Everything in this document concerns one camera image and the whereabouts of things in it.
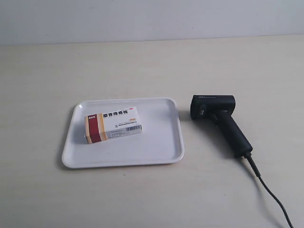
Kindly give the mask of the white plastic tray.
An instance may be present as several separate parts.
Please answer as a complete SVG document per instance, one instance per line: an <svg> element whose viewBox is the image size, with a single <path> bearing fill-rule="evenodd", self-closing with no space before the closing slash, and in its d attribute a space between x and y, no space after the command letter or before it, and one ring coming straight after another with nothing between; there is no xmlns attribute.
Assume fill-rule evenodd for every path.
<svg viewBox="0 0 304 228"><path fill-rule="evenodd" d="M88 144L85 117L136 107L142 133ZM169 164L184 156L176 102L169 97L88 100L76 105L62 152L71 169Z"/></svg>

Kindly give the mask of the black handheld barcode scanner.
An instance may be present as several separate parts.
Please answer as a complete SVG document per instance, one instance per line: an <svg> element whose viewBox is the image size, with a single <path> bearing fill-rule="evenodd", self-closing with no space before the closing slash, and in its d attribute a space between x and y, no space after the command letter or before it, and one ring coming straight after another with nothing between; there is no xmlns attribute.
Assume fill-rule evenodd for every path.
<svg viewBox="0 0 304 228"><path fill-rule="evenodd" d="M236 107L233 95L194 95L190 104L193 120L209 119L221 131L236 158L250 157L253 150L232 114Z"/></svg>

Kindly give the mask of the white red medicine box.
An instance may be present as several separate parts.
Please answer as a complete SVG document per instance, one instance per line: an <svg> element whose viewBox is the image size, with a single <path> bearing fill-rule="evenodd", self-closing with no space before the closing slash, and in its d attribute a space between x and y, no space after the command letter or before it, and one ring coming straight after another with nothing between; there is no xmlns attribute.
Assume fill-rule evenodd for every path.
<svg viewBox="0 0 304 228"><path fill-rule="evenodd" d="M85 117L85 137L89 144L141 132L142 124L136 107Z"/></svg>

